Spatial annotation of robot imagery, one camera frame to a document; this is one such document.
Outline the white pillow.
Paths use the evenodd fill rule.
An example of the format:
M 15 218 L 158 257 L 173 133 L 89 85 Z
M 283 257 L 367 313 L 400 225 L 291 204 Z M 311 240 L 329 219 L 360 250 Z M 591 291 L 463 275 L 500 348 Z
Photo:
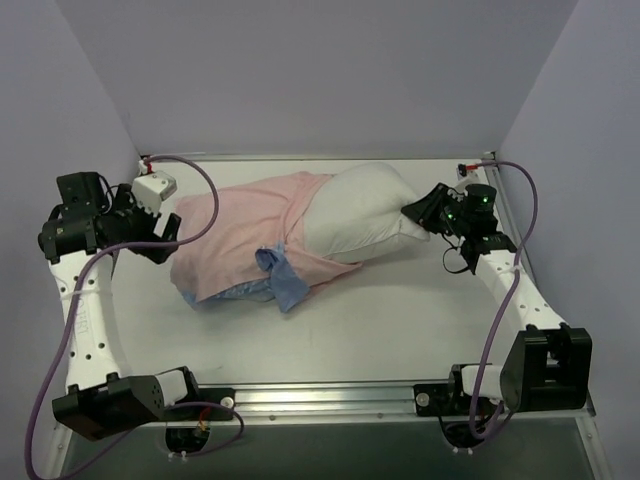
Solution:
M 303 215 L 305 250 L 355 264 L 427 242 L 429 233 L 401 212 L 417 200 L 412 187 L 386 163 L 336 174 L 315 193 Z

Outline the blue pink printed pillowcase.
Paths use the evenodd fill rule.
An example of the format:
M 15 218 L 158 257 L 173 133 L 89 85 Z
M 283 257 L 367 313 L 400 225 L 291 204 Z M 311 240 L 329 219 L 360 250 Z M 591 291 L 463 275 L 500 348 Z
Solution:
M 304 245 L 304 214 L 329 179 L 298 172 L 178 199 L 180 238 L 203 236 L 173 254 L 172 284 L 192 306 L 274 300 L 286 313 L 314 287 L 358 269 Z

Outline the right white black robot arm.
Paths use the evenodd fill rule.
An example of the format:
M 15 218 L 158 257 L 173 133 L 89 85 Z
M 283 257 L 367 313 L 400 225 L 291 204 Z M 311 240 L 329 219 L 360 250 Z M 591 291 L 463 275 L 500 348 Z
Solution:
M 592 339 L 569 326 L 543 298 L 522 269 L 517 247 L 498 228 L 496 191 L 469 184 L 459 193 L 439 183 L 422 199 L 402 208 L 431 234 L 460 239 L 467 271 L 481 280 L 514 322 L 515 338 L 500 365 L 455 364 L 444 400 L 464 413 L 480 398 L 514 412 L 577 410 L 587 401 Z

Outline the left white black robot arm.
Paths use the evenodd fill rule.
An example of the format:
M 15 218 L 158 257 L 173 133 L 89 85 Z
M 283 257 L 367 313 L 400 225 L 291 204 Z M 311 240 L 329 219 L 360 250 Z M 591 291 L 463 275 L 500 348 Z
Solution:
M 97 441 L 146 423 L 168 409 L 179 419 L 194 417 L 202 395 L 185 366 L 156 375 L 129 368 L 115 320 L 112 276 L 115 246 L 155 264 L 176 251 L 181 223 L 170 215 L 162 234 L 154 230 L 160 207 L 177 190 L 173 177 L 143 172 L 131 184 L 107 190 L 96 172 L 56 180 L 61 202 L 38 236 L 56 280 L 68 334 L 66 393 L 52 402 L 55 419 Z

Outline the back aluminium rail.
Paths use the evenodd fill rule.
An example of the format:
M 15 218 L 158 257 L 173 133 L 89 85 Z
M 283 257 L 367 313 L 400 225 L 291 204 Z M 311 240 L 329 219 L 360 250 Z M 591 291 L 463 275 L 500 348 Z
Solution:
M 206 152 L 190 152 L 190 153 L 169 153 L 169 156 L 180 156 L 192 161 L 213 161 L 213 162 L 239 162 L 239 161 L 333 161 L 333 160 L 456 160 L 456 161 L 474 161 L 474 160 L 495 160 L 497 154 L 495 151 L 484 152 L 478 155 L 449 155 L 437 156 L 426 154 L 213 154 Z

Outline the aluminium rail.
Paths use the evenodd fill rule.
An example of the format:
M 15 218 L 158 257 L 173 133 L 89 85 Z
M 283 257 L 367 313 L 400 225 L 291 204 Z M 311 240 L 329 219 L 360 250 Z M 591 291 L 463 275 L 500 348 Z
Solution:
M 91 387 L 72 385 L 66 395 L 53 400 L 52 409 L 58 422 L 96 441 L 157 422 L 167 407 L 195 397 L 201 388 L 208 386 L 236 389 L 233 415 L 244 413 L 275 419 L 280 414 L 415 414 L 413 385 L 406 382 L 200 385 L 188 369 L 182 368 L 128 377 L 111 373 Z
M 506 250 L 482 255 L 476 267 L 476 276 L 483 281 L 498 303 L 498 311 L 491 323 L 480 357 L 478 376 L 486 374 L 491 348 L 504 319 L 511 322 L 511 329 L 519 333 L 529 325 L 540 330 L 558 330 L 564 323 L 562 317 L 544 299 L 534 280 L 529 276 L 529 262 L 525 252 L 526 242 L 533 233 L 538 216 L 538 193 L 535 182 L 524 167 L 510 161 L 481 160 L 480 165 L 489 170 L 487 179 L 491 186 L 498 188 L 499 219 L 506 232 L 516 244 L 516 253 Z M 516 226 L 511 208 L 506 198 L 506 190 L 499 179 L 499 168 L 511 167 L 522 173 L 528 181 L 533 195 L 532 216 L 529 226 L 521 232 Z
M 180 156 L 192 161 L 213 161 L 213 162 L 239 162 L 239 161 L 333 161 L 333 160 L 456 160 L 456 161 L 474 161 L 474 160 L 495 160 L 497 154 L 495 151 L 484 152 L 478 155 L 449 155 L 437 156 L 426 154 L 213 154 L 206 152 L 190 152 L 190 153 L 169 153 L 169 156 Z

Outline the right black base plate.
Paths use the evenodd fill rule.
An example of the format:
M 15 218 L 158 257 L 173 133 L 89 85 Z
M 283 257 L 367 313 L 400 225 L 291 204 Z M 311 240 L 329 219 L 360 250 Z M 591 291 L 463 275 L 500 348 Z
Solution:
M 471 396 L 446 382 L 416 383 L 412 386 L 415 414 L 418 417 L 468 417 Z

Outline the front aluminium rail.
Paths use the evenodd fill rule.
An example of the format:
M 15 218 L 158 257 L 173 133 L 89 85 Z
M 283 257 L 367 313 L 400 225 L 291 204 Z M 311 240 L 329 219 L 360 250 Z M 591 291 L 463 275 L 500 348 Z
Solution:
M 244 413 L 275 419 L 280 414 L 415 414 L 413 385 L 406 382 L 200 385 L 188 369 L 182 368 L 128 377 L 111 373 L 91 387 L 72 385 L 66 395 L 53 400 L 52 409 L 58 422 L 96 441 L 157 422 L 167 407 L 195 397 L 201 388 L 208 386 L 236 389 L 233 415 Z

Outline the right side aluminium rail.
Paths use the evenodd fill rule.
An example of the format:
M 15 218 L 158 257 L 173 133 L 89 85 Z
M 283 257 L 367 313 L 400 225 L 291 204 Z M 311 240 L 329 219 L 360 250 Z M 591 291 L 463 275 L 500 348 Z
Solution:
M 526 242 L 533 233 L 538 216 L 538 193 L 535 182 L 524 167 L 510 161 L 481 160 L 480 165 L 489 170 L 487 179 L 491 186 L 498 188 L 499 219 L 506 232 L 516 244 L 516 253 L 506 250 L 482 255 L 476 267 L 476 276 L 483 281 L 498 303 L 498 311 L 491 323 L 480 357 L 478 376 L 486 374 L 491 348 L 504 319 L 511 322 L 511 329 L 519 333 L 529 325 L 540 330 L 558 330 L 564 323 L 562 317 L 544 299 L 534 280 L 529 276 L 529 262 L 525 252 Z M 506 190 L 499 179 L 499 168 L 511 167 L 522 173 L 528 181 L 533 195 L 532 216 L 529 226 L 521 232 L 516 226 L 511 208 L 506 198 Z

